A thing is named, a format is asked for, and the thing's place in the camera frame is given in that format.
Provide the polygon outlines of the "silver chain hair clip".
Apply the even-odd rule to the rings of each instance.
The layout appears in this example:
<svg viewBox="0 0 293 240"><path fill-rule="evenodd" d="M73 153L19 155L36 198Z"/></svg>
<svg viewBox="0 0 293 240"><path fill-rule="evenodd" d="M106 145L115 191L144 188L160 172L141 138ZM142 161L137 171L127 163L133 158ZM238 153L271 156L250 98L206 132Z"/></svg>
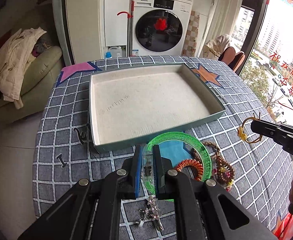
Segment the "silver chain hair clip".
<svg viewBox="0 0 293 240"><path fill-rule="evenodd" d="M153 221L154 227L158 231L163 231L164 227L161 222L160 209L156 204L156 199L153 196L149 196L146 200L147 207L145 209L139 209L140 218L135 221L135 224L142 227L146 220Z"/></svg>

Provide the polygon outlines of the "brown braided hair band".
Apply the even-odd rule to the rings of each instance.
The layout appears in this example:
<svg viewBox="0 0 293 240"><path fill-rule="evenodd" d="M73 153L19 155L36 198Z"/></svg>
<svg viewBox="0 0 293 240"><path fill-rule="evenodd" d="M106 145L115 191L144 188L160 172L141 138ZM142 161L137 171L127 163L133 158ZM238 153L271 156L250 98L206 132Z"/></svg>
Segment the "brown braided hair band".
<svg viewBox="0 0 293 240"><path fill-rule="evenodd" d="M217 146L217 144L215 144L214 142L211 142L211 141L204 141L204 142L202 142L202 144L205 145L206 147L210 147L213 149L213 151L215 153L215 155L213 156L213 159L215 159L215 161L221 160L221 152L220 152L220 148L219 148L219 146ZM198 152L194 148L191 149L191 155L193 156L194 159L196 159L197 161L202 163L200 155L198 154Z"/></svg>

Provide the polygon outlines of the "black hair claw clip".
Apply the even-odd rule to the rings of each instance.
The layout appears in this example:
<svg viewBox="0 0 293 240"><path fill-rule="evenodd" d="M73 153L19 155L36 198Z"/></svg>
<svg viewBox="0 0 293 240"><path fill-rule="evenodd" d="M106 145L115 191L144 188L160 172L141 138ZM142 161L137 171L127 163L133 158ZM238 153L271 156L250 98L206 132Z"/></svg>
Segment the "black hair claw clip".
<svg viewBox="0 0 293 240"><path fill-rule="evenodd" d="M90 143L92 140L90 124L86 124L80 128L74 127L73 132L75 132L76 137L81 145Z"/></svg>

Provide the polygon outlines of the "green translucent bangle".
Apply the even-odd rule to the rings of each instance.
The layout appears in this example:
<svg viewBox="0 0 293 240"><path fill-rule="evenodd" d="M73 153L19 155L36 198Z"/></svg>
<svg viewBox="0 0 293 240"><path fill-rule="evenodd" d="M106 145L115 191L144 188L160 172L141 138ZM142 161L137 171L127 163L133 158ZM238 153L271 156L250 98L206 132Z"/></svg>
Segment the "green translucent bangle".
<svg viewBox="0 0 293 240"><path fill-rule="evenodd" d="M195 137L183 132L166 132L151 139L144 147L143 152L143 182L149 194L155 194L155 171L153 165L152 149L158 145L161 157L171 162L170 168L177 168L182 171L190 167L193 172L192 178L196 181L205 181L211 177L212 163L211 157L206 147ZM194 148L202 163L197 161L191 155L191 149Z"/></svg>

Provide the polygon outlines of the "black screw pin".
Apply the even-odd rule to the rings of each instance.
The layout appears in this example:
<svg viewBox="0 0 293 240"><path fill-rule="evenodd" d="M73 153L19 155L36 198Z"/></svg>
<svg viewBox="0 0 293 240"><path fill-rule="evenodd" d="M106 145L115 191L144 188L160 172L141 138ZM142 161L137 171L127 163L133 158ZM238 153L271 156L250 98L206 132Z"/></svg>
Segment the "black screw pin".
<svg viewBox="0 0 293 240"><path fill-rule="evenodd" d="M62 158L62 154L59 154L59 155L56 157L56 159L60 162L62 168L65 168L65 167L67 166L67 163L66 163L66 162L63 160L63 158Z"/></svg>

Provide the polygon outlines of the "checked blue tablecloth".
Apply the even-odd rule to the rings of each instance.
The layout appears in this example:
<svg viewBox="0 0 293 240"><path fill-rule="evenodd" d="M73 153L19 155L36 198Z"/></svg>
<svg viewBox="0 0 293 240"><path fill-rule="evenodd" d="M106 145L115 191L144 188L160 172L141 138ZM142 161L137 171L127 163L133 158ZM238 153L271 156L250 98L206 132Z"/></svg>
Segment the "checked blue tablecloth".
<svg viewBox="0 0 293 240"><path fill-rule="evenodd" d="M43 215L79 179L99 180L121 168L134 147L97 153L92 141L81 145L73 128L89 124L89 78L92 72L140 67L158 63L185 63L204 78L226 111L215 121L193 127L188 134L221 148L235 170L230 193L272 231L282 231L290 220L289 190L293 176L288 153L271 139L249 145L237 135L243 125L251 139L252 114L271 117L249 87L227 67L196 57L142 56L84 62L63 68L49 96L36 136L33 161L33 195L36 216ZM56 157L67 163L61 167Z"/></svg>

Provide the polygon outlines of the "brown chair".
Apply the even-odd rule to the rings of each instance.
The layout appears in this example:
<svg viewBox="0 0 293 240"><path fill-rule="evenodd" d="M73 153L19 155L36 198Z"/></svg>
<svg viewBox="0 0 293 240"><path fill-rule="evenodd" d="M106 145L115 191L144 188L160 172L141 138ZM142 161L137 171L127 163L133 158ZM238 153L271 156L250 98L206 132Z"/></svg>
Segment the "brown chair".
<svg viewBox="0 0 293 240"><path fill-rule="evenodd" d="M240 67L240 65L243 63L244 59L245 59L245 54L243 51L236 53L234 59L228 65L229 68L231 68L232 71L236 72L237 69Z"/></svg>
<svg viewBox="0 0 293 240"><path fill-rule="evenodd" d="M228 47L219 56L218 60L224 62L226 65L229 65L234 60L235 54L235 49L233 47Z"/></svg>

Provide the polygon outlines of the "teal shallow tray box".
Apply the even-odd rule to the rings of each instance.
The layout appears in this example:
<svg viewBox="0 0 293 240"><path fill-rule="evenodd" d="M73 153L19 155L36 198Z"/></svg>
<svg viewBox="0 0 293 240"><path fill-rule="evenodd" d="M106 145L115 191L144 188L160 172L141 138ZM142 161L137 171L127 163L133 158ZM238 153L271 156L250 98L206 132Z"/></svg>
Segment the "teal shallow tray box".
<svg viewBox="0 0 293 240"><path fill-rule="evenodd" d="M92 141L100 153L201 126L225 111L196 70L184 63L98 72L89 83Z"/></svg>

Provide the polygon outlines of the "cream cloth on chair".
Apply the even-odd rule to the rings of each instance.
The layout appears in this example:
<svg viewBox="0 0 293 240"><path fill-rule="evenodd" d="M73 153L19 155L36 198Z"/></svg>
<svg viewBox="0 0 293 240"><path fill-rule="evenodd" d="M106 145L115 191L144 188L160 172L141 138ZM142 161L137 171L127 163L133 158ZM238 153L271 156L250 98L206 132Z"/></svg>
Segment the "cream cloth on chair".
<svg viewBox="0 0 293 240"><path fill-rule="evenodd" d="M218 60L220 55L230 46L230 37L223 34L209 40L202 48L202 57L205 59Z"/></svg>

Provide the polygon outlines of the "checkered tile panel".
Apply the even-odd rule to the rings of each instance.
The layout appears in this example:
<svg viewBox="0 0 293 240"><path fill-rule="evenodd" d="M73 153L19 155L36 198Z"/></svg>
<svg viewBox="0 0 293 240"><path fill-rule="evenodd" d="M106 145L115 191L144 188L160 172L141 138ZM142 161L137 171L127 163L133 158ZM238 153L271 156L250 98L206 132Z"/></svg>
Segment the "checkered tile panel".
<svg viewBox="0 0 293 240"><path fill-rule="evenodd" d="M198 28L199 28L200 14L194 10L191 11L187 33L182 49L183 56L194 57L196 54Z"/></svg>

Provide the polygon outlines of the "blue cap bottle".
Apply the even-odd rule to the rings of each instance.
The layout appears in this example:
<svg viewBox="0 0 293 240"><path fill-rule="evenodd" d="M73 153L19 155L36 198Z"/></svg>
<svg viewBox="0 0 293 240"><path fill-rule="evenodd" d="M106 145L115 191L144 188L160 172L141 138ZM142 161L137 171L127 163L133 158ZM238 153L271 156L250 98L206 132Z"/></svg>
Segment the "blue cap bottle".
<svg viewBox="0 0 293 240"><path fill-rule="evenodd" d="M111 59L112 58L112 54L108 51L106 53L106 56L105 56L106 59Z"/></svg>

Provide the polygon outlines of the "white detergent jug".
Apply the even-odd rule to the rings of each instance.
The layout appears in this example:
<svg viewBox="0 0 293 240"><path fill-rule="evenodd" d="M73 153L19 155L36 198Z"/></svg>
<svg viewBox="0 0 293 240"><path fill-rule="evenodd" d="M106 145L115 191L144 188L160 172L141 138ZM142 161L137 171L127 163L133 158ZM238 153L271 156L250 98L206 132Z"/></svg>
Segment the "white detergent jug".
<svg viewBox="0 0 293 240"><path fill-rule="evenodd" d="M123 56L123 51L121 46L113 46L113 47L109 47L108 48L108 52L110 52L111 57L114 58L118 58L118 57L122 57Z"/></svg>

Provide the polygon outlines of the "white washing machine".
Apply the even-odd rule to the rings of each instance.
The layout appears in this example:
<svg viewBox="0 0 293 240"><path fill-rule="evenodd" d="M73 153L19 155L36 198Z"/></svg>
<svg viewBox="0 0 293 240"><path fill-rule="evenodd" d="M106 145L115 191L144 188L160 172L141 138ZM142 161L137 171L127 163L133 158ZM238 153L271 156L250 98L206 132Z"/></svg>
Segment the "white washing machine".
<svg viewBox="0 0 293 240"><path fill-rule="evenodd" d="M191 14L191 1L133 1L131 55L181 55Z"/></svg>

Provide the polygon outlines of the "white cabinet door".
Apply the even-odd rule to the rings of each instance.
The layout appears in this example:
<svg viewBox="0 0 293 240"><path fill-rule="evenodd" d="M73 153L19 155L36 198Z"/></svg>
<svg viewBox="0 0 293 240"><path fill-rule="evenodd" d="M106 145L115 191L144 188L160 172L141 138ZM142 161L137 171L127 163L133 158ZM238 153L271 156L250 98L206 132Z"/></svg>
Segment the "white cabinet door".
<svg viewBox="0 0 293 240"><path fill-rule="evenodd" d="M105 42L107 47L127 45L127 13L131 0L104 0Z"/></svg>

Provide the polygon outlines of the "red handled mop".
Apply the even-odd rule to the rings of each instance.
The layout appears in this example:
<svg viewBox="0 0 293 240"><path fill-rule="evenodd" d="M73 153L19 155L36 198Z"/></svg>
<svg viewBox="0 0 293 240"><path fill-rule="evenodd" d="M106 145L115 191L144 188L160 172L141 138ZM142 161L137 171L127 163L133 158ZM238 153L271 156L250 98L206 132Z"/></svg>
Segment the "red handled mop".
<svg viewBox="0 0 293 240"><path fill-rule="evenodd" d="M129 11L120 11L117 16L125 14L127 16L127 45L126 54L127 56L132 56L133 50L133 17L134 17L134 0L130 2Z"/></svg>

